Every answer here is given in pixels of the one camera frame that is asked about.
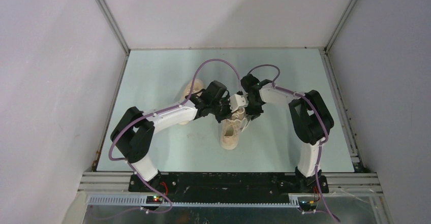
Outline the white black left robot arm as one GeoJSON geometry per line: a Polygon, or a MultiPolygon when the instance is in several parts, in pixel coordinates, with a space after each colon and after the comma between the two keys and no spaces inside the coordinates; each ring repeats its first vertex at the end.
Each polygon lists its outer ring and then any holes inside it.
{"type": "Polygon", "coordinates": [[[184,100],[168,108],[143,112],[130,107],[111,133],[112,147],[121,152],[122,159],[141,177],[141,185],[147,191],[156,191],[161,185],[160,172],[149,156],[154,135],[209,114],[222,122],[239,108],[242,96],[243,92],[230,94],[219,81],[212,81],[207,88],[199,81],[191,82],[184,100]]]}

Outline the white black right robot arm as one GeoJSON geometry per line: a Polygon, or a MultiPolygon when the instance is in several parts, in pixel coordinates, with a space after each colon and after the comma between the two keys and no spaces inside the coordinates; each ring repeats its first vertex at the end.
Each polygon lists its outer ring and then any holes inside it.
{"type": "Polygon", "coordinates": [[[263,113],[263,105],[273,104],[289,110],[293,128],[303,142],[300,159],[295,171],[296,187],[303,193],[310,192],[316,186],[315,178],[321,173],[320,161],[323,144],[328,141],[334,120],[316,90],[296,92],[276,86],[272,81],[260,81],[252,74],[247,74],[240,81],[246,92],[248,105],[245,114],[254,120],[263,113]]]}

